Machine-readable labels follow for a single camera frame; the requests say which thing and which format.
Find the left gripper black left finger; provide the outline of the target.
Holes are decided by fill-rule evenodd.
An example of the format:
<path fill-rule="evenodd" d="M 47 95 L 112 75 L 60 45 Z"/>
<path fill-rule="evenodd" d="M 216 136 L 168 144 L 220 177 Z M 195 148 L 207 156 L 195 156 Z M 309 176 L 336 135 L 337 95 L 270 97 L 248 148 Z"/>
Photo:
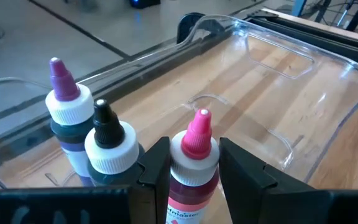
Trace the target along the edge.
<path fill-rule="evenodd" d="M 170 139 L 161 137 L 137 161 L 140 174 L 131 187 L 131 224 L 165 224 L 170 188 Z"/>

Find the black device blue light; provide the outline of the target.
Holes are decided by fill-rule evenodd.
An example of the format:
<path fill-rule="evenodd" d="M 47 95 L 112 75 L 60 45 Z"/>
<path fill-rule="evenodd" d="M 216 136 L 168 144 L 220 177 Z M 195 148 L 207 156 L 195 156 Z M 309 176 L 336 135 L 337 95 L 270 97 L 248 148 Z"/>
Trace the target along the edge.
<path fill-rule="evenodd" d="M 161 0 L 129 0 L 131 7 L 136 9 L 143 9 L 150 6 L 159 5 Z"/>

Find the metal side table frame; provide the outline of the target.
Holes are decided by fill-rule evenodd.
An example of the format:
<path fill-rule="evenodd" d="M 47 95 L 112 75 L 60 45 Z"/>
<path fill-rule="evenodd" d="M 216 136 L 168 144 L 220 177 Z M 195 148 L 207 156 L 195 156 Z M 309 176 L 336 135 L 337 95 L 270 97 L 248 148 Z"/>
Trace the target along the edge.
<path fill-rule="evenodd" d="M 292 1 L 293 1 L 293 6 L 290 14 L 295 17 L 312 15 L 317 12 L 318 15 L 316 16 L 314 21 L 315 22 L 323 21 L 327 25 L 328 23 L 324 20 L 324 15 L 326 11 L 329 8 L 341 6 L 344 7 L 343 11 L 338 10 L 336 14 L 336 17 L 339 17 L 339 19 L 337 21 L 334 19 L 331 24 L 337 28 L 344 28 L 345 30 L 348 31 L 355 31 L 358 26 L 358 9 L 348 22 L 344 21 L 345 17 L 348 15 L 352 6 L 358 5 L 358 0 L 339 0 L 341 2 L 338 4 L 331 4 L 332 0 L 313 0 L 314 3 L 310 5 L 309 12 L 303 12 L 304 7 L 306 6 L 308 0 L 292 0 Z"/>

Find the clear plastic bin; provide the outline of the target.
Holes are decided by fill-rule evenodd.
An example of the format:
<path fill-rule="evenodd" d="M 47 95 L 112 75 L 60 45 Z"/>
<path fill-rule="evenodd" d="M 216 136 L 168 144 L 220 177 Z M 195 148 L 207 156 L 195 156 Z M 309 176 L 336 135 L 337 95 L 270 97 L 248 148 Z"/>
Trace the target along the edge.
<path fill-rule="evenodd" d="M 200 23 L 207 19 L 238 28 L 120 99 L 94 96 L 101 81 L 86 86 L 144 147 L 184 130 L 207 108 L 215 138 L 228 137 L 313 187 L 358 189 L 358 62 L 228 16 L 201 18 L 174 48 L 205 39 Z M 53 134 L 0 165 L 0 188 L 79 184 Z"/>

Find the black table clamp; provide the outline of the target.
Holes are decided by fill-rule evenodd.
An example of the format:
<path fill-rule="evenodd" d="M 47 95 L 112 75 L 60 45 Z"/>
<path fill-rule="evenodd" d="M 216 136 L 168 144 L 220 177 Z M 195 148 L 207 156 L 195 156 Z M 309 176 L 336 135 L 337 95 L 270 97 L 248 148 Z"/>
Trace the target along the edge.
<path fill-rule="evenodd" d="M 183 42 L 190 34 L 194 25 L 204 16 L 202 13 L 191 12 L 185 14 L 177 27 L 177 43 Z"/>

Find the black aluminium table frame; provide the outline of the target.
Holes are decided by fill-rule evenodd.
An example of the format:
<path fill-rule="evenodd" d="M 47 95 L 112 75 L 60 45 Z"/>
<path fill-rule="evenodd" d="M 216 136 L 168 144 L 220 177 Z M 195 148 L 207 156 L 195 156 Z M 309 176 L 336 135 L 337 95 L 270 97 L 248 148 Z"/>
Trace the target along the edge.
<path fill-rule="evenodd" d="M 358 40 L 353 37 L 293 22 L 286 17 L 279 17 L 276 12 L 255 11 L 244 20 L 358 62 Z M 238 28 L 238 25 L 225 25 L 212 19 L 207 19 L 200 25 L 202 31 L 208 32 L 205 39 L 198 38 L 178 49 L 172 45 L 152 48 L 128 62 L 115 62 L 93 71 L 81 82 L 90 85 L 101 81 L 103 86 L 93 92 L 94 96 L 120 99 L 196 54 L 207 51 Z M 35 109 L 50 90 L 48 85 L 15 77 L 0 80 L 0 122 L 2 127 L 8 129 L 0 134 L 0 165 L 52 136 L 48 127 L 50 115 L 47 114 L 46 107 Z"/>

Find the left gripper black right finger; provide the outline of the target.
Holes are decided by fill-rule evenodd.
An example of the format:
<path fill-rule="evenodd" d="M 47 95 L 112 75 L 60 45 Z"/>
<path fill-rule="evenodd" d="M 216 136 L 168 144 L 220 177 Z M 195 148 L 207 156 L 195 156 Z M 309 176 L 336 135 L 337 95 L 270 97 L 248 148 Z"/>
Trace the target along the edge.
<path fill-rule="evenodd" d="M 312 188 L 228 138 L 219 142 L 219 175 L 233 224 L 310 224 Z"/>

